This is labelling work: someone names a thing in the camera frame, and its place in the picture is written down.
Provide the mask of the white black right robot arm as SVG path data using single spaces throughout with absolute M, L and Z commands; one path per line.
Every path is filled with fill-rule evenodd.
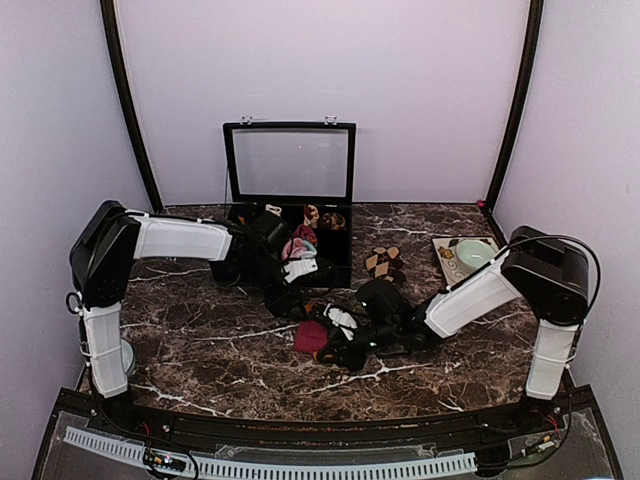
M 370 355 L 387 347 L 410 352 L 434 348 L 479 318 L 521 301 L 535 317 L 537 333 L 525 383 L 527 398 L 511 410 L 510 424 L 530 434 L 549 416 L 546 401 L 556 396 L 574 359 L 601 282 L 601 263 L 588 244 L 520 226 L 475 272 L 417 306 L 390 282 L 371 280 L 356 292 L 366 324 L 345 307 L 319 307 L 318 317 L 331 332 L 317 359 L 359 371 Z

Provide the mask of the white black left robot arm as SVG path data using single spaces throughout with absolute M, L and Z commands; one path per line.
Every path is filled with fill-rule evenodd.
M 318 273 L 319 261 L 305 254 L 285 258 L 287 225 L 265 211 L 249 224 L 152 215 L 104 202 L 73 245 L 69 262 L 73 291 L 66 307 L 80 318 L 82 354 L 89 362 L 92 390 L 103 398 L 101 417 L 120 436 L 141 427 L 140 412 L 116 397 L 128 389 L 120 312 L 134 263 L 146 258 L 207 261 L 219 282 L 247 280 L 261 291 L 277 317 L 303 313 L 300 284 Z

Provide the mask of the maroon purple orange striped sock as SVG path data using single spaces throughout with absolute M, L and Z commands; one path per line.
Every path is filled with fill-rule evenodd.
M 315 361 L 333 364 L 335 358 L 324 349 L 329 344 L 329 328 L 314 320 L 303 321 L 299 324 L 293 349 L 297 353 L 311 356 Z

